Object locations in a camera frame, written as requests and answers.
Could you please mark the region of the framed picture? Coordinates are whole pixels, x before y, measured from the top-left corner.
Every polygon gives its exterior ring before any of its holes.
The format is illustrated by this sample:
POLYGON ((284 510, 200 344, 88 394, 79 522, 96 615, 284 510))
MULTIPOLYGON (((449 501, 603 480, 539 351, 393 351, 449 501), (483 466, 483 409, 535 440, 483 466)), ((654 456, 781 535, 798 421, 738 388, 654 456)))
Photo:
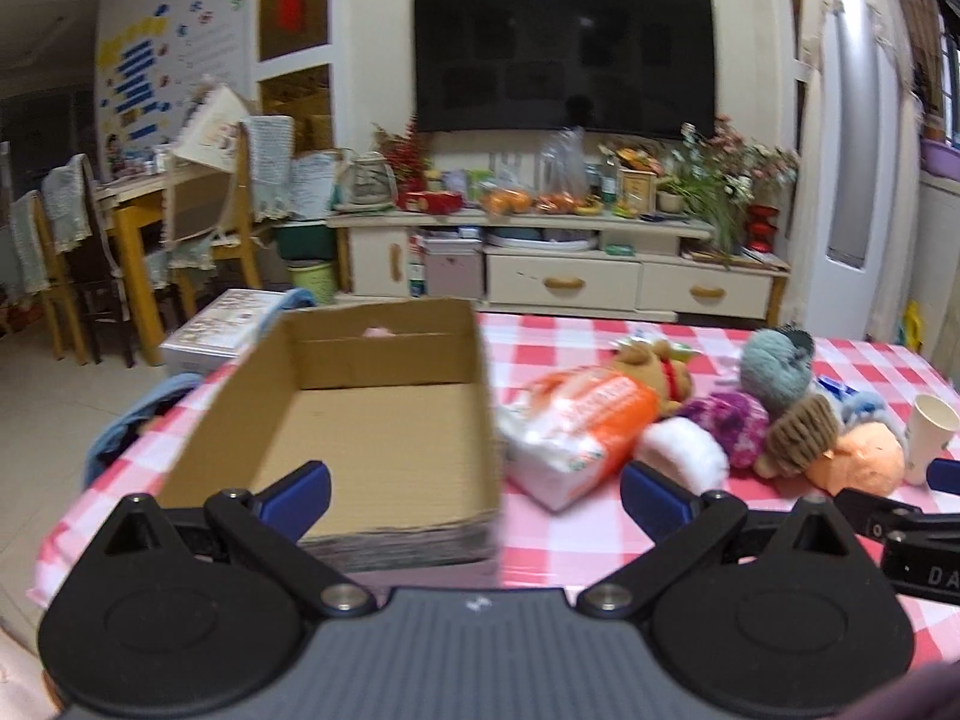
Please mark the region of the framed picture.
POLYGON ((622 169, 619 172, 617 211, 625 218, 639 218, 656 210, 658 176, 651 171, 622 169))

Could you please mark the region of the cream tv cabinet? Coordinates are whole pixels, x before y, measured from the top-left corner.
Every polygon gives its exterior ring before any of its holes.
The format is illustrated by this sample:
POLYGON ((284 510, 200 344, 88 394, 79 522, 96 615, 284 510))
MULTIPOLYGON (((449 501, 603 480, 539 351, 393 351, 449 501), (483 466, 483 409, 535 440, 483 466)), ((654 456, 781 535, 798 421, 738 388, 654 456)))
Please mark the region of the cream tv cabinet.
POLYGON ((485 294, 469 301, 494 312, 775 325, 789 277, 776 257, 726 262, 701 221, 387 211, 327 226, 337 231, 342 298, 356 302, 431 298, 428 247, 482 250, 485 294))

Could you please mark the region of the white fluffy plush toy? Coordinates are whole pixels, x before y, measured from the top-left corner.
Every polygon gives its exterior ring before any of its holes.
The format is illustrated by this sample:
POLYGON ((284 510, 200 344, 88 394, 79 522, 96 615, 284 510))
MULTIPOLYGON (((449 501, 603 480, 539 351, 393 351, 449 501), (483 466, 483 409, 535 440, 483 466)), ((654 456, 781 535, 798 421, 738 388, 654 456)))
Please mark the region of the white fluffy plush toy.
POLYGON ((678 416, 644 429, 636 444, 635 460, 693 494, 722 489, 729 476, 729 461, 713 436, 678 416))

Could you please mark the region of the yellow wooden chair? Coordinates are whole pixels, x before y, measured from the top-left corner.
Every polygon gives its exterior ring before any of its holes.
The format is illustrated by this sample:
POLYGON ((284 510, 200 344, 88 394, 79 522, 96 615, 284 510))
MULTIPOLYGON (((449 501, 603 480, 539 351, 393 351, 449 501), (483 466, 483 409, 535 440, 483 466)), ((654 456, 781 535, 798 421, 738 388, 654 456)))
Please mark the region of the yellow wooden chair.
POLYGON ((263 286, 249 193, 249 137, 242 124, 235 133, 229 171, 172 156, 164 174, 163 247, 188 319, 197 312, 194 273, 234 260, 245 288, 263 286))

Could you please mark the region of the orange plush toy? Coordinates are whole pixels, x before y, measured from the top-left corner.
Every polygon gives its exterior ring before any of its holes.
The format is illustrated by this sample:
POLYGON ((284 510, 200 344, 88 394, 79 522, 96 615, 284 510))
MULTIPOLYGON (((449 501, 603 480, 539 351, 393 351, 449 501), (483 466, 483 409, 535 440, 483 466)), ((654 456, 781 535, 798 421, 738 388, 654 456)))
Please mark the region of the orange plush toy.
POLYGON ((812 461, 805 476, 832 496, 854 489, 887 497, 905 479, 905 452, 890 427, 877 421, 863 422, 812 461))

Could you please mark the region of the white standing air conditioner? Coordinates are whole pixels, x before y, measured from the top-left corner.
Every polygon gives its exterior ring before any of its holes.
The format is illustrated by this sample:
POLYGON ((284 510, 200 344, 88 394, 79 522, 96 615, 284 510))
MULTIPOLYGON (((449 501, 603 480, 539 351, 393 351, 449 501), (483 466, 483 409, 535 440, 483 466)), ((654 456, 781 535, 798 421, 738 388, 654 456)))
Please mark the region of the white standing air conditioner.
POLYGON ((786 319, 890 341, 916 242, 921 103, 900 0, 802 0, 799 182, 786 319))

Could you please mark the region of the purple knitted plush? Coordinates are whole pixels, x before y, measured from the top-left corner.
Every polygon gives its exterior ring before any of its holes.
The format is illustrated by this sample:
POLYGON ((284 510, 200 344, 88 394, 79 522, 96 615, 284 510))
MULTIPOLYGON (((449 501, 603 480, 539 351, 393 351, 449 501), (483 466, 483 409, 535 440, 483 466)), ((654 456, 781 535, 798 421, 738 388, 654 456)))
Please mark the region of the purple knitted plush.
POLYGON ((711 434, 729 465, 737 470, 754 465, 770 426, 763 405, 754 395, 739 390, 690 398, 680 407, 679 415, 711 434))

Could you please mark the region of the green waste bin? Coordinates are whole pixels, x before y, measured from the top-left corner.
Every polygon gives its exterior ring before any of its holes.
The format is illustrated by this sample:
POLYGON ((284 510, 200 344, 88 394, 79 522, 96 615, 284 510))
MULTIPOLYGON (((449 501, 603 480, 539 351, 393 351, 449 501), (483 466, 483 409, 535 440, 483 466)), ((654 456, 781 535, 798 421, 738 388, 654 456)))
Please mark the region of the green waste bin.
POLYGON ((300 260, 288 265, 288 275, 295 288, 308 289, 319 305, 332 305, 337 294, 335 265, 325 260, 300 260))

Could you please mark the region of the white paper cup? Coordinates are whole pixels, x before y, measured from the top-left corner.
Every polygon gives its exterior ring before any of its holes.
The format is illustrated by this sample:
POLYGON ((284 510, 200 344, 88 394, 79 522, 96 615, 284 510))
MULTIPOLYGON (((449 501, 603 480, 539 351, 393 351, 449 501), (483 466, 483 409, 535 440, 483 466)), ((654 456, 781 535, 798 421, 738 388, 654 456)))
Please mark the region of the white paper cup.
POLYGON ((908 416, 905 481, 923 486, 931 461, 939 458, 958 431, 958 413, 935 395, 918 395, 908 416))

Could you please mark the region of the red gift box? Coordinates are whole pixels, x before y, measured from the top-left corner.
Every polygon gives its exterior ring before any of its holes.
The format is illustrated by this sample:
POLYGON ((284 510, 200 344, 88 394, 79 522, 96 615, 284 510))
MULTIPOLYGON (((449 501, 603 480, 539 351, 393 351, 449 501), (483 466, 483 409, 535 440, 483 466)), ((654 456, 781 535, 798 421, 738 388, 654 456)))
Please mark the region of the red gift box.
POLYGON ((446 216, 464 208, 464 197, 450 190, 407 190, 398 195, 398 208, 407 213, 446 216))

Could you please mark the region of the bag of oranges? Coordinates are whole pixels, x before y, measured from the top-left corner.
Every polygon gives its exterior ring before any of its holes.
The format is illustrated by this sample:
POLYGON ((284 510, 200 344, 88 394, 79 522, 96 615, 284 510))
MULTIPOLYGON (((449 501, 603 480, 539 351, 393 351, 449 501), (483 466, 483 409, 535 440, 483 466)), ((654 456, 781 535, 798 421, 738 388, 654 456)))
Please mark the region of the bag of oranges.
POLYGON ((532 195, 523 188, 485 187, 480 192, 480 206, 488 216, 525 215, 534 208, 532 195))

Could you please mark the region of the white blue plush toy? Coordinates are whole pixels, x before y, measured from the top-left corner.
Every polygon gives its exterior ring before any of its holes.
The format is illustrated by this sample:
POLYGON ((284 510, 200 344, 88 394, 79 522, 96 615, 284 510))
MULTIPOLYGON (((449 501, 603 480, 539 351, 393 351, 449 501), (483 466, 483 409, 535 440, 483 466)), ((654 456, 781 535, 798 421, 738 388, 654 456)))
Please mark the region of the white blue plush toy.
POLYGON ((841 424, 853 429, 867 422, 889 422, 890 411, 887 402, 874 392, 854 392, 841 400, 841 424))

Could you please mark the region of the brown teddy bear red shirt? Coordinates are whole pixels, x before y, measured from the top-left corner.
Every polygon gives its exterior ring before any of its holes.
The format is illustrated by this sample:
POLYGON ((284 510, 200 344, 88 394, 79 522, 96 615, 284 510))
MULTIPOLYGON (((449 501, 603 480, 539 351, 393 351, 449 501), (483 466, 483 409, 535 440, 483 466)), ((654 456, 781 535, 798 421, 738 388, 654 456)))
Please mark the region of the brown teddy bear red shirt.
POLYGON ((658 395, 658 415, 674 416, 693 397, 695 387, 685 362, 672 358, 665 340, 627 341, 612 356, 612 367, 658 395))

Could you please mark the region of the pink storage box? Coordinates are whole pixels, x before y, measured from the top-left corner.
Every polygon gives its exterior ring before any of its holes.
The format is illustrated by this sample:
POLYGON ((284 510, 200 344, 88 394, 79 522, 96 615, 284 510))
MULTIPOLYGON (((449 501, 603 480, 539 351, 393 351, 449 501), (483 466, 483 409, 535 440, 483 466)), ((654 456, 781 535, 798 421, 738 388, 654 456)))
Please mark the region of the pink storage box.
POLYGON ((428 247, 425 284, 432 298, 478 301, 485 294, 482 250, 477 247, 428 247))

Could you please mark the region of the red vase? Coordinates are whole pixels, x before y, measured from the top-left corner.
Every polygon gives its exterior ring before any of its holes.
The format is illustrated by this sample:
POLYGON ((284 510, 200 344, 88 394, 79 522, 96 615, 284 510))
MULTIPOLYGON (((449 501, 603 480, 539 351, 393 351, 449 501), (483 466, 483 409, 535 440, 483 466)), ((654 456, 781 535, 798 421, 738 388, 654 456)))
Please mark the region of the red vase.
POLYGON ((760 254, 771 254, 775 250, 778 232, 779 210, 776 206, 752 203, 747 206, 745 223, 745 247, 760 254))

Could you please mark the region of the open cardboard box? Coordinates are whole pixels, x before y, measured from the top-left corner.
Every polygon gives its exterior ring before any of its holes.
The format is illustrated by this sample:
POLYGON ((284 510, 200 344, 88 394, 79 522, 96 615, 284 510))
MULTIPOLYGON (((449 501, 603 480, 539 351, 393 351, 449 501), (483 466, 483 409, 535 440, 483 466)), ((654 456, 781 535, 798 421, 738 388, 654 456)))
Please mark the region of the open cardboard box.
POLYGON ((319 460, 331 505, 301 543, 327 564, 363 574, 491 561, 501 511, 491 405, 470 302, 291 310, 226 376, 160 501, 260 491, 319 460))

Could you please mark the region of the purple plastic basin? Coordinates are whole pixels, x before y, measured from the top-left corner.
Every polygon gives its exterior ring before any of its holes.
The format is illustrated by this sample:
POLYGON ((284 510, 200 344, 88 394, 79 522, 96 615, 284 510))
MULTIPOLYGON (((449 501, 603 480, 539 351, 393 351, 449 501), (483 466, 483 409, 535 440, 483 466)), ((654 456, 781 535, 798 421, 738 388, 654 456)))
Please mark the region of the purple plastic basin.
POLYGON ((931 176, 960 181, 960 149, 939 140, 921 140, 921 166, 931 176))

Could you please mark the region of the grey-blue fuzzy plush ball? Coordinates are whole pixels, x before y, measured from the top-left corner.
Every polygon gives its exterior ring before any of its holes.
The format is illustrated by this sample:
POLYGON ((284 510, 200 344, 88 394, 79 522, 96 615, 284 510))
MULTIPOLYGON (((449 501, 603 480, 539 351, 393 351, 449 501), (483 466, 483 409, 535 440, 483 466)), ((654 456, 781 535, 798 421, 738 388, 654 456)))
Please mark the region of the grey-blue fuzzy plush ball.
POLYGON ((814 353, 814 339, 805 330, 757 330, 747 338, 740 355, 740 390, 755 397, 775 419, 807 394, 814 353))

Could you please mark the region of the brown ribbed plush toy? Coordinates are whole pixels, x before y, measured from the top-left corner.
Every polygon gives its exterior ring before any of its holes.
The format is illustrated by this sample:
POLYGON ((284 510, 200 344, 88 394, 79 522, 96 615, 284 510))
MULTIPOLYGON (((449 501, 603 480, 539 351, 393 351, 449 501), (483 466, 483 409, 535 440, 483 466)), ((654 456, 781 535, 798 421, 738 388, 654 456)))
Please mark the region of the brown ribbed plush toy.
POLYGON ((768 427, 754 472, 762 478, 793 478, 835 445, 839 422, 825 395, 807 395, 768 427))

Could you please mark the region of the potted flower plant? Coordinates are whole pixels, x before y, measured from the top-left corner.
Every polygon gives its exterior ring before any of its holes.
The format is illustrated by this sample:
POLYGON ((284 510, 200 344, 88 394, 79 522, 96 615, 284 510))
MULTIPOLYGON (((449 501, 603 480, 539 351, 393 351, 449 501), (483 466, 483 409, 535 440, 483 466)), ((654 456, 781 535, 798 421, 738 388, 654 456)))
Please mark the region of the potted flower plant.
POLYGON ((680 135, 665 158, 661 187, 682 197, 688 216, 713 228, 713 249, 730 262, 747 244, 748 208, 779 202, 796 183, 799 154, 743 135, 727 115, 716 117, 713 133, 686 122, 680 135))

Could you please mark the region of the small blue carton box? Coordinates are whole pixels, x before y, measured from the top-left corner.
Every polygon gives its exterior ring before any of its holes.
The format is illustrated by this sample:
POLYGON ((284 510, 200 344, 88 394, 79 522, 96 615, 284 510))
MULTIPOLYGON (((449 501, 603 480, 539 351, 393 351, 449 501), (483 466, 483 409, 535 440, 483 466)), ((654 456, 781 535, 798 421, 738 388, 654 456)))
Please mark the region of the small blue carton box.
POLYGON ((822 388, 823 392, 832 395, 839 401, 846 400, 848 397, 852 397, 857 394, 857 390, 846 383, 841 382, 841 380, 832 379, 828 376, 818 376, 817 385, 822 388))

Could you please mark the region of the clear plastic bag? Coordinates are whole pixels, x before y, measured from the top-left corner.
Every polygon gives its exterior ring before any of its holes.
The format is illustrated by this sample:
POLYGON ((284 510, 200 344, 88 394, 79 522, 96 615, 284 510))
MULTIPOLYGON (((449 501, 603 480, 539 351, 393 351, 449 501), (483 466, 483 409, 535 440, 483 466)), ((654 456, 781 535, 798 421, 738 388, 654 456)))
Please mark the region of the clear plastic bag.
POLYGON ((548 135, 540 149, 539 188, 584 200, 589 190, 584 157, 584 130, 563 128, 548 135))

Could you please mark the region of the black flat television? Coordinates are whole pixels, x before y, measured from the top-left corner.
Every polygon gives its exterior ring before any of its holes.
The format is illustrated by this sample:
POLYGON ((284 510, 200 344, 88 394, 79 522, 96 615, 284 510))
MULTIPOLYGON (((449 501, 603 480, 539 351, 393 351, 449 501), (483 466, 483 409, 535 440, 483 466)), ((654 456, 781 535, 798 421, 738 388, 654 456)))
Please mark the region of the black flat television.
POLYGON ((715 123, 713 0, 413 0, 413 54, 425 132, 715 123))

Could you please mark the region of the orange white tissue pack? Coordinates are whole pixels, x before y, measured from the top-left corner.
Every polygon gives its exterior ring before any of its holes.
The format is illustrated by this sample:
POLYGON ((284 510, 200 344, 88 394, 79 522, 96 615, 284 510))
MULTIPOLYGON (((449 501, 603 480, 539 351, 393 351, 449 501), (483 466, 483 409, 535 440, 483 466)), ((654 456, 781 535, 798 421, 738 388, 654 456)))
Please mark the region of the orange white tissue pack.
POLYGON ((612 367, 551 372, 496 410, 506 473, 550 512, 561 512, 630 460, 656 421, 651 387, 612 367))

